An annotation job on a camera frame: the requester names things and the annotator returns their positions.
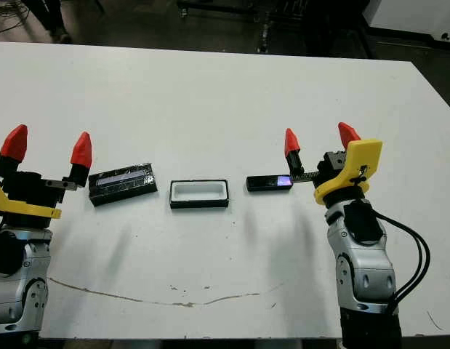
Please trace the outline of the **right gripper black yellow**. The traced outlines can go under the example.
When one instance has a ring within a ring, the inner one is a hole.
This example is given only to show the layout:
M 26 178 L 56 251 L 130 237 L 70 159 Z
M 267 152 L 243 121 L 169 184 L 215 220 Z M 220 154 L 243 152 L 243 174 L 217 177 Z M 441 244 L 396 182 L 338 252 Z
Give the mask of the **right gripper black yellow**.
M 285 132 L 284 153 L 292 182 L 311 182 L 317 204 L 325 204 L 339 191 L 362 196 L 369 189 L 368 179 L 379 166 L 382 141 L 361 140 L 356 130 L 345 122 L 338 123 L 338 130 L 345 150 L 326 152 L 314 172 L 306 172 L 302 166 L 295 133 L 290 128 Z

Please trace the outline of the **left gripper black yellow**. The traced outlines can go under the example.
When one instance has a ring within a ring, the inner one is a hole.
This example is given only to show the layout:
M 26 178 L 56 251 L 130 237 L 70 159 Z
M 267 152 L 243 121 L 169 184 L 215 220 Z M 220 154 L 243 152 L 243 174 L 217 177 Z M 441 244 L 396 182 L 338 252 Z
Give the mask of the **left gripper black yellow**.
M 57 204 L 65 192 L 84 187 L 92 165 L 92 141 L 82 132 L 73 147 L 71 171 L 62 180 L 44 179 L 35 172 L 15 172 L 27 150 L 28 128 L 18 125 L 6 137 L 0 150 L 0 217 L 6 225 L 18 228 L 48 228 L 59 219 Z

